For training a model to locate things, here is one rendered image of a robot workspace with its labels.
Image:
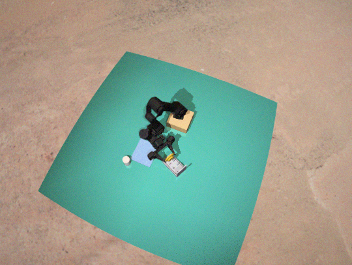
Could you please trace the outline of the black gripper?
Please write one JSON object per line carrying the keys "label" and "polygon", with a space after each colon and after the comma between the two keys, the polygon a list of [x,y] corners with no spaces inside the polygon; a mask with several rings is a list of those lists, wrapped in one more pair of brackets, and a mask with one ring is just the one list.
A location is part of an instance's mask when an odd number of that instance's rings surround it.
{"label": "black gripper", "polygon": [[[151,141],[155,141],[156,139],[155,138],[158,138],[157,136],[154,136],[150,141],[149,143],[151,144]],[[158,159],[164,163],[166,163],[165,160],[163,160],[163,158],[161,158],[161,156],[159,156],[159,154],[157,154],[161,149],[163,149],[165,146],[168,145],[168,148],[171,150],[172,153],[174,153],[175,155],[175,152],[173,150],[173,142],[175,141],[175,138],[173,136],[170,136],[166,139],[166,142],[163,143],[163,144],[160,144],[158,147],[156,147],[155,151],[154,152],[150,152],[147,156],[150,160],[152,159]]]}

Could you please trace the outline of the light blue mat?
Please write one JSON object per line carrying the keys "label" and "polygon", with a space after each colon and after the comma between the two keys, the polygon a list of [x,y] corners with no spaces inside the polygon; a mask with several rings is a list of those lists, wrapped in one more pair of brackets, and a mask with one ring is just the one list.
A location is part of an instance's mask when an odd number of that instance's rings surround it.
{"label": "light blue mat", "polygon": [[151,151],[155,151],[152,145],[148,141],[140,139],[136,149],[134,150],[131,160],[136,161],[137,163],[143,164],[145,166],[151,167],[153,159],[150,160],[147,156]]}

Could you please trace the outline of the white dish rack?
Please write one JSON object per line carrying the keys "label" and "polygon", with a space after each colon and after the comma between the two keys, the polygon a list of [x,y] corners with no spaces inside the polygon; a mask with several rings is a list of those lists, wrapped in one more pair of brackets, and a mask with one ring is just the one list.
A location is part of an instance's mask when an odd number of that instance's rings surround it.
{"label": "white dish rack", "polygon": [[169,168],[169,170],[176,177],[181,175],[186,170],[186,166],[187,166],[187,164],[185,166],[183,164],[181,164],[174,156],[173,156],[173,159],[171,161],[167,161],[164,164]]}

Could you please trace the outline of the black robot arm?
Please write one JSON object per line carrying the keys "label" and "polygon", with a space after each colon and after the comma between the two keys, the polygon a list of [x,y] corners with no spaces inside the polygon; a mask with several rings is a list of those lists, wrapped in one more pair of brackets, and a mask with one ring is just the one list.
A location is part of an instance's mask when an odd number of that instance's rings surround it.
{"label": "black robot arm", "polygon": [[[156,117],[151,113],[153,109],[157,115]],[[158,136],[164,132],[165,127],[158,121],[156,118],[161,116],[163,111],[168,111],[173,114],[173,118],[182,119],[186,115],[188,109],[185,108],[179,101],[171,102],[162,102],[156,97],[149,99],[149,102],[146,106],[146,120],[150,123],[146,129],[142,129],[139,132],[139,137],[144,140],[150,141],[154,136]],[[159,138],[155,138],[155,141],[151,141],[152,147],[156,149],[160,144],[163,144],[165,140],[163,135],[160,135]]]}

